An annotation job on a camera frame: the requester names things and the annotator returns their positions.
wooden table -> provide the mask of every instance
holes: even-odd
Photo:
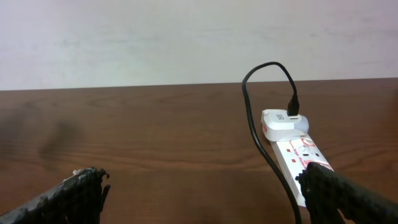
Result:
[[[261,111],[292,95],[286,82],[248,88],[258,129]],[[333,168],[398,202],[398,79],[297,88]],[[3,91],[0,107],[0,213],[95,166],[111,174],[102,223],[294,222],[251,139],[240,83]]]

textured black pad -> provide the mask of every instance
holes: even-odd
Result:
[[[337,209],[355,223],[398,223],[397,204],[316,162],[310,162],[296,180],[313,224],[344,223]]]
[[[105,197],[102,189],[105,170],[88,168],[64,180],[24,205],[3,214],[0,224],[60,223],[98,224]]]

wood grain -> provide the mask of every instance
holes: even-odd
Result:
[[[257,128],[263,109],[291,96],[286,82],[248,88]],[[398,202],[398,79],[297,88],[333,168]],[[0,102],[0,213],[95,166],[111,174],[102,223],[294,222],[250,137],[239,83],[3,91]]]

white wall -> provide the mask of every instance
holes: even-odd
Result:
[[[0,90],[398,77],[397,0],[0,0]],[[285,80],[276,68],[253,80]]]

extension socket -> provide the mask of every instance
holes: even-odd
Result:
[[[305,207],[301,186],[295,178],[307,168],[309,162],[333,169],[309,135],[291,141],[271,142],[271,146],[297,204]]]
[[[297,117],[299,119],[291,120],[285,110],[264,110],[261,123],[262,132],[270,140],[282,173],[297,204],[305,207],[301,186],[295,178],[307,168],[310,162],[316,162],[332,171],[333,169],[307,134],[307,119],[301,115]],[[282,139],[283,141],[272,141],[272,139]]]

